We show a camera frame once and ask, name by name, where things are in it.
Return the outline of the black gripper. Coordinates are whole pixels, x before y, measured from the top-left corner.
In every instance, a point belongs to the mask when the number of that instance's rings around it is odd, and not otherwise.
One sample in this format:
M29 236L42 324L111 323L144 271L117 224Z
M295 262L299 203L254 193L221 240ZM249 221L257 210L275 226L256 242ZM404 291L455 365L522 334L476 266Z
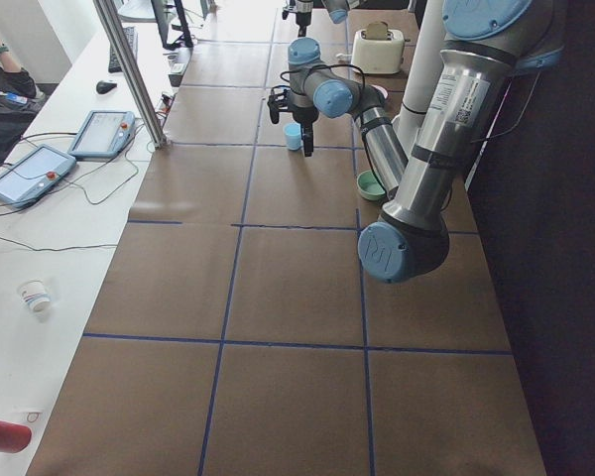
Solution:
M291 113L294 121L300 124L302 151L306 157L313 153L312 124L318 120L318 110L310 99L294 92L288 86L275 86L267 99L270 120L274 125L280 122L281 113Z
M282 19L286 20L289 15L294 15L298 25L309 25L312 9L312 0L287 0L283 7Z

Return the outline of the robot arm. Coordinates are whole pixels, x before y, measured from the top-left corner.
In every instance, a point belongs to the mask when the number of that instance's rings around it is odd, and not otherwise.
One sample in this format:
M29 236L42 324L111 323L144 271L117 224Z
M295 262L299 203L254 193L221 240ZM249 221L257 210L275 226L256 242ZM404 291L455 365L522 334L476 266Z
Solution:
M360 0L290 0L282 9L282 18L286 20L289 16L295 18L300 27L307 27L311 23L312 11L315 8L323 8L334 24L345 20L348 12L364 4Z
M396 120L364 80L338 76L316 40L288 48L288 83L268 99L270 116L289 112L303 151L313 151L320 117L353 118L387 195L379 219L358 240L374 278L402 282L439 267L449 250L441 209L453 179L489 131L507 80L556 64L563 49L563 1L428 1Z

